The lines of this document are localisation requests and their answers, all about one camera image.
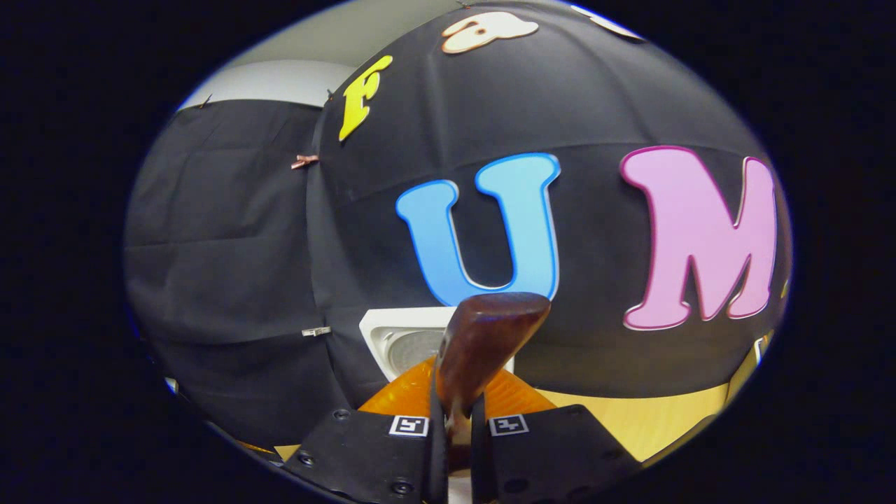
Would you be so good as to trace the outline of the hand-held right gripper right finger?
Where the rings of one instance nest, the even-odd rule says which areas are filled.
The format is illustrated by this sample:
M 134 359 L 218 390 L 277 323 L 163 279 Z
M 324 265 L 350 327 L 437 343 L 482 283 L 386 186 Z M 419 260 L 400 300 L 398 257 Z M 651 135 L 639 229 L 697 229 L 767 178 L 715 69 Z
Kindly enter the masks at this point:
M 472 409 L 474 503 L 573 503 L 643 466 L 584 406 L 501 370 Z

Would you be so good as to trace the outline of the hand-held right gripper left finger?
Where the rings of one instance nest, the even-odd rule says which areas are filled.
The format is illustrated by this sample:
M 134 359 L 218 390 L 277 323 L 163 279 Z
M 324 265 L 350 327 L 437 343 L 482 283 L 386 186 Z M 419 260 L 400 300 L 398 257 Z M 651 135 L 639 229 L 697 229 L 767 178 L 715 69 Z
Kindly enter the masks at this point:
M 446 435 L 432 395 L 434 363 L 417 363 L 360 409 L 324 414 L 285 470 L 359 503 L 447 502 Z

